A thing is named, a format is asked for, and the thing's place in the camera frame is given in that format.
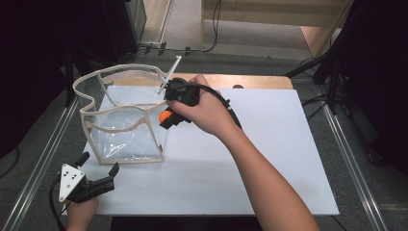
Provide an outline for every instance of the person's left hand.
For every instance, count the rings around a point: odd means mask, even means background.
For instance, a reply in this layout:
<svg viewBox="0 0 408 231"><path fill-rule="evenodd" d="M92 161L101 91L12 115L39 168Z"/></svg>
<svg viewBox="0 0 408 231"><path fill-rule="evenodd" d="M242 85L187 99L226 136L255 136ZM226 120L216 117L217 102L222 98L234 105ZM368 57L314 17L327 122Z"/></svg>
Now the person's left hand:
<svg viewBox="0 0 408 231"><path fill-rule="evenodd" d="M66 227L66 230L87 230L95 216L98 204L99 200L97 197L80 204L72 201L66 208L66 212L68 213L68 226Z"/></svg>

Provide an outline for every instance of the white tabletop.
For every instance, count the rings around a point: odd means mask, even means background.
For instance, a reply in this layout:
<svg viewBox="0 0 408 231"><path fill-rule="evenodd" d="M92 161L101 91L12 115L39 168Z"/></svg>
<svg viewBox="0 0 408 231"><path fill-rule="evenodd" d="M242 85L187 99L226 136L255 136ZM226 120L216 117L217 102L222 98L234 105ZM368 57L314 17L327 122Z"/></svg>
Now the white tabletop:
<svg viewBox="0 0 408 231"><path fill-rule="evenodd" d="M283 174L313 215L337 215L315 142L295 90L220 89L245 133ZM90 154L90 180L108 175ZM193 123L172 126L165 160L120 165L115 190L100 195L98 215L247 216L254 212L228 150Z"/></svg>

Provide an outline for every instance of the transparent storage basket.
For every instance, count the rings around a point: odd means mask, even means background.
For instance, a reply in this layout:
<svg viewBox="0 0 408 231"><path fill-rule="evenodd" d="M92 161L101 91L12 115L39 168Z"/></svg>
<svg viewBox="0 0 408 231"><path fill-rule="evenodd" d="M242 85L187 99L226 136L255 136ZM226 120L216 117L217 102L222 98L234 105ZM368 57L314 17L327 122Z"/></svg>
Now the transparent storage basket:
<svg viewBox="0 0 408 231"><path fill-rule="evenodd" d="M156 66L122 64L83 76L73 84L85 136L100 165L164 160L166 109L158 93L166 75Z"/></svg>

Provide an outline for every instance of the gray carpet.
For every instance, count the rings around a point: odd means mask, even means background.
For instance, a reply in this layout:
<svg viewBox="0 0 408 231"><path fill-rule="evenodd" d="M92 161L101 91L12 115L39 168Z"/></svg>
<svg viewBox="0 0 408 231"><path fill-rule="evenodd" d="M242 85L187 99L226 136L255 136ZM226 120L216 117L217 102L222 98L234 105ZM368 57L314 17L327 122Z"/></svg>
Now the gray carpet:
<svg viewBox="0 0 408 231"><path fill-rule="evenodd" d="M158 56L156 51L147 55L137 55L126 63L151 64L163 71L168 71L179 53L165 52ZM300 61L257 58L246 56L231 56L209 53L191 53L183 57L176 72L190 73L220 73L220 74L250 74L250 75L282 75L296 67ZM317 87L312 84L310 77L301 74L293 78L293 87L297 90L301 100L317 96ZM64 110L65 93L55 99L42 117L33 126L19 145L20 158L15 168L0 179L0 226L3 227L12 211L15 200L30 177L39 156L47 144L48 139ZM305 115L311 114L319 103L305 107ZM339 119L344 127L347 139L353 149L356 159L379 204L408 204L408 179L393 167L378 167L371 164L367 158L367 151L362 144L358 131L352 120L345 116L341 110ZM336 216L346 230L371 230L370 221L362 205L361 199L350 178L345 166L339 146L323 111L317 113L310 120L310 128L318 147L319 155L327 173L332 190L336 192L336 201L340 215ZM57 230L48 204L48 190L61 169L61 164L70 163L82 153L86 143L80 122L78 108L70 120L64 136L51 161L50 167L38 186L31 206L29 207L19 230ZM0 172L7 169L13 162L15 153L0 160ZM57 210L61 209L55 192ZM384 219L390 230L406 230L408 227L407 210L382 210ZM332 217L316 218L321 230L344 230ZM95 218L89 230L109 230L111 218Z"/></svg>

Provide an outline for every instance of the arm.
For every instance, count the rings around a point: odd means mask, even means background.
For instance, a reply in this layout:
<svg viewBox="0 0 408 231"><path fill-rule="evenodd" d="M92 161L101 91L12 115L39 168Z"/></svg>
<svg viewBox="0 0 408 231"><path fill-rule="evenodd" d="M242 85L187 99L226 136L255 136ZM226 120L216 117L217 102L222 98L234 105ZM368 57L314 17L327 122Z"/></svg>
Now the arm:
<svg viewBox="0 0 408 231"><path fill-rule="evenodd" d="M208 86L202 75L191 82ZM218 99L202 90L195 107L177 101L167 104L228 148L264 230L319 230L299 195L235 124Z"/></svg>
<svg viewBox="0 0 408 231"><path fill-rule="evenodd" d="M71 202L67 206L68 226L67 231L86 231L95 216L99 200L97 197L77 204Z"/></svg>

